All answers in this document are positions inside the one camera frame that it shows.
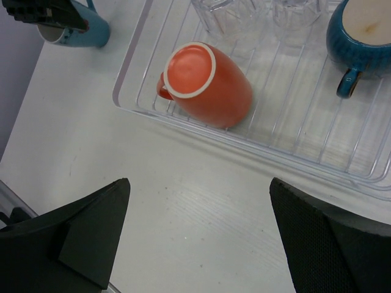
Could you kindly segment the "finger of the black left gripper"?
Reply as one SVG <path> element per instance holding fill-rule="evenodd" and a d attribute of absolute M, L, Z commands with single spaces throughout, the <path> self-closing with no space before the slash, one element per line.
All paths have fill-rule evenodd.
<path fill-rule="evenodd" d="M 86 31 L 87 24 L 74 1 L 4 0 L 4 8 L 14 18 L 28 24 Z"/>

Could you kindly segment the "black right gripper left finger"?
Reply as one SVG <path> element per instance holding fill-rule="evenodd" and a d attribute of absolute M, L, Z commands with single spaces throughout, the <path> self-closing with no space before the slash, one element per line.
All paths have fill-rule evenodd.
<path fill-rule="evenodd" d="M 118 179 L 1 229 L 1 292 L 118 292 L 110 278 L 130 191 Z"/>

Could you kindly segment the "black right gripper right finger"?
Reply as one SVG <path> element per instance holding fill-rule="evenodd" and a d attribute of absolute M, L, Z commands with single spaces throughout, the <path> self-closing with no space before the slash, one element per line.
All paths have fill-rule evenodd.
<path fill-rule="evenodd" d="M 390 292 L 390 225 L 279 178 L 269 194 L 296 292 Z"/>

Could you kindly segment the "light blue textured mug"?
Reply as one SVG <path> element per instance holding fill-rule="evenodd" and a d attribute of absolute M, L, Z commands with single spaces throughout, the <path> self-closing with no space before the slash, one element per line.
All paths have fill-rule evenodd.
<path fill-rule="evenodd" d="M 110 38 L 111 30 L 108 22 L 97 13 L 93 1 L 87 0 L 87 5 L 78 1 L 71 1 L 71 3 L 83 18 L 87 26 L 86 30 L 80 31 L 38 24 L 37 29 L 41 38 L 53 45 L 73 48 L 103 47 Z"/>

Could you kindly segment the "orange ceramic mug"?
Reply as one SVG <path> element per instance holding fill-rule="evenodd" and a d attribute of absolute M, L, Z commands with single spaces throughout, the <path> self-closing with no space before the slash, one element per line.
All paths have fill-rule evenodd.
<path fill-rule="evenodd" d="M 217 128 L 229 128 L 249 113 L 253 91 L 245 74 L 219 49 L 203 42 L 178 47 L 156 85 L 157 94 L 187 114 Z"/>

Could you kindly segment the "large clear glass tumbler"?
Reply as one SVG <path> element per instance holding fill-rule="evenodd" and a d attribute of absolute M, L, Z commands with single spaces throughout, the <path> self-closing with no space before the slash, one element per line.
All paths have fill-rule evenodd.
<path fill-rule="evenodd" d="M 203 28 L 216 38 L 239 38 L 257 27 L 268 1 L 192 1 Z"/>

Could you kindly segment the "dark blue ribbed mug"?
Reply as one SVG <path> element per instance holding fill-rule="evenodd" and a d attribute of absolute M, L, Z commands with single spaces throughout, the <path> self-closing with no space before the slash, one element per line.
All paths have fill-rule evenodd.
<path fill-rule="evenodd" d="M 331 60 L 346 68 L 336 94 L 350 98 L 366 77 L 390 74 L 390 1 L 342 1 L 326 32 Z"/>

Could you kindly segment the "small clear glass cup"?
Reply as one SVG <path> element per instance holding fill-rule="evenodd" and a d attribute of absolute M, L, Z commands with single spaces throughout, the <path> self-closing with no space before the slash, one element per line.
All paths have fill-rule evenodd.
<path fill-rule="evenodd" d="M 272 1 L 274 24 L 282 29 L 298 31 L 311 26 L 324 12 L 327 1 L 277 0 Z"/>

